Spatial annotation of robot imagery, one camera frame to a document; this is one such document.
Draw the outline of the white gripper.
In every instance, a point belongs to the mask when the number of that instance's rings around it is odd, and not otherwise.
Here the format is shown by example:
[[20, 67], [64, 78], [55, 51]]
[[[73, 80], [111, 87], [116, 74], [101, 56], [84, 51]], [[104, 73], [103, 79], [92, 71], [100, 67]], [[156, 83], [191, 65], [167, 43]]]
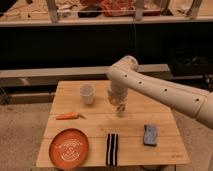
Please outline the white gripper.
[[128, 89], [111, 81], [108, 87], [108, 100], [114, 106], [123, 105], [126, 102]]

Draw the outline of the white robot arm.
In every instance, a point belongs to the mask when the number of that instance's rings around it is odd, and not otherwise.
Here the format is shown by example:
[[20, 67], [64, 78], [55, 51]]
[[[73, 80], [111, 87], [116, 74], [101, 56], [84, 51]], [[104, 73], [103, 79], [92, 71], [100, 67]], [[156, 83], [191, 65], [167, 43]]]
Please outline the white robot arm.
[[112, 105], [124, 105], [128, 90], [132, 89], [213, 130], [213, 92], [146, 76], [137, 70], [137, 60], [129, 55], [107, 69], [108, 99]]

